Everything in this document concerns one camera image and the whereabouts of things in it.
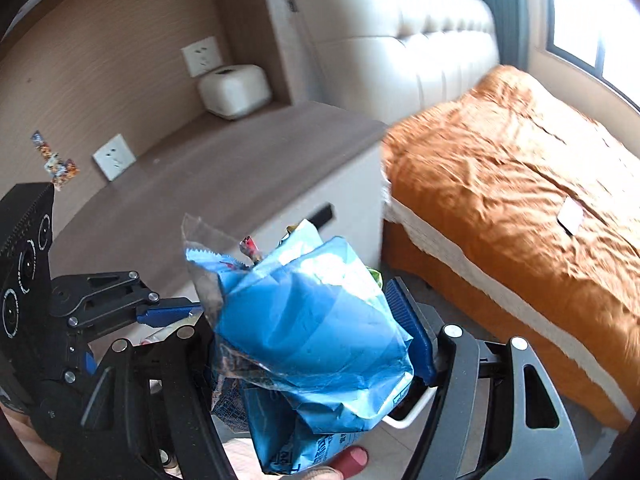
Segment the person left hand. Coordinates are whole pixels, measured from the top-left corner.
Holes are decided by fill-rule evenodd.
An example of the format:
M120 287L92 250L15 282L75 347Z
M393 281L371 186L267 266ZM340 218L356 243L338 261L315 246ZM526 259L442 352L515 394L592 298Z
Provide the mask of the person left hand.
M22 442L30 457L50 479L55 479L58 474L58 463L60 462L61 454L40 438L27 415L10 410L4 405L1 408L18 440Z

